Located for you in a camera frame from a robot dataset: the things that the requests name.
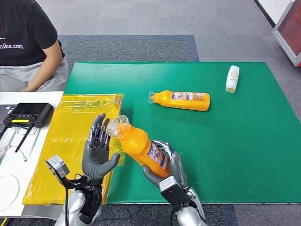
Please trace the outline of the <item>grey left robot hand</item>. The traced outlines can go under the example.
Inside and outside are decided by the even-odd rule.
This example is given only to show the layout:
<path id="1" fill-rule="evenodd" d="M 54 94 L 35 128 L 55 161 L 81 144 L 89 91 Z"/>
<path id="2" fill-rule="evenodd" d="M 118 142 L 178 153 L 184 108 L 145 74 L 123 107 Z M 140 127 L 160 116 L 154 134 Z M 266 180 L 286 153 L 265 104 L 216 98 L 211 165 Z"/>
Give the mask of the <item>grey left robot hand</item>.
<path id="1" fill-rule="evenodd" d="M 97 116 L 84 144 L 81 168 L 84 174 L 91 179 L 103 179 L 119 162 L 119 153 L 114 153 L 109 158 L 111 140 L 111 136 L 107 132 L 109 123 L 109 118 L 105 113 Z"/>

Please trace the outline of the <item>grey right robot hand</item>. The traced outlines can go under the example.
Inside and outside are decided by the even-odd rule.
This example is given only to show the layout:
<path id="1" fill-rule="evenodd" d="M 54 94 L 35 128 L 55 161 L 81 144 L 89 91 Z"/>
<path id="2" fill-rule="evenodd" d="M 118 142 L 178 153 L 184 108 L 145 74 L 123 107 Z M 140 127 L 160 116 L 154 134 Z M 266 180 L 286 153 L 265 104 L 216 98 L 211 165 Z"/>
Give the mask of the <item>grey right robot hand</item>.
<path id="1" fill-rule="evenodd" d="M 185 192 L 188 191 L 189 186 L 187 182 L 186 174 L 183 166 L 180 155 L 175 152 L 172 146 L 167 142 L 158 139 L 152 140 L 152 142 L 156 147 L 159 148 L 159 150 L 164 151 L 168 155 L 168 159 L 170 160 L 170 173 L 165 177 L 159 177 L 156 174 L 154 174 L 148 166 L 143 165 L 142 166 L 142 169 L 144 176 L 158 188 L 160 188 L 159 185 L 167 185 L 167 181 L 172 182 L 171 177 L 174 177 L 175 182 L 177 183 L 182 190 Z"/>

